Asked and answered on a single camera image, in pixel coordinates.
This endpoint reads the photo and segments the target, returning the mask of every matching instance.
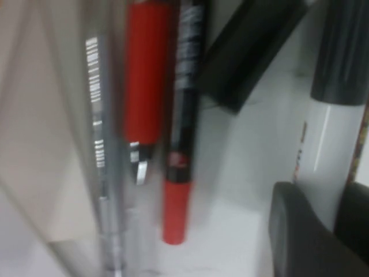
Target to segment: white surface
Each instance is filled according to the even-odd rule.
[[[20,35],[26,2],[27,0],[2,1],[0,8],[0,89],[7,74],[6,69],[15,55],[13,50]]]
[[[215,18],[219,15],[224,22],[231,11],[222,7],[232,7],[225,2],[214,3],[217,13],[226,13]],[[266,231],[270,198],[275,182],[292,179],[323,10],[319,6],[304,19],[237,117],[219,108],[201,111],[189,233],[183,245],[169,246],[160,239],[159,166],[148,186],[135,188],[125,179],[129,277],[272,276]],[[88,250],[93,242],[54,246],[67,253],[67,264],[80,276],[98,277],[98,271],[91,274],[71,258],[85,253],[86,264],[95,263],[97,256]]]
[[[369,187],[369,131],[360,159],[360,164],[357,169],[355,181]]]
[[[346,186],[365,105],[312,100],[296,184],[322,223],[333,230]]]
[[[0,184],[0,276],[69,277]]]
[[[1,84],[0,177],[46,241],[79,238],[96,231],[92,205],[39,6],[28,3]]]

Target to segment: black marker cap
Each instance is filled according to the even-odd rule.
[[[308,10],[304,0],[245,0],[213,43],[196,87],[238,113]]]
[[[369,1],[330,0],[311,97],[365,104],[369,85]]]

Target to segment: pen barrel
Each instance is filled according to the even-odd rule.
[[[209,1],[182,0],[176,40],[171,130],[164,185],[163,240],[185,240],[199,94],[194,76],[205,52]]]
[[[160,137],[172,7],[160,1],[129,5],[123,132],[128,142]]]
[[[331,0],[311,97],[365,104],[369,84],[369,1]]]
[[[186,183],[192,179],[199,105],[194,78],[205,53],[208,11],[208,0],[180,2],[166,161],[167,180],[174,183]]]
[[[99,231],[104,265],[110,274],[123,274],[122,194],[120,186],[119,140],[115,133],[111,57],[108,37],[103,32],[86,40],[88,87],[92,112],[93,149],[98,176]]]

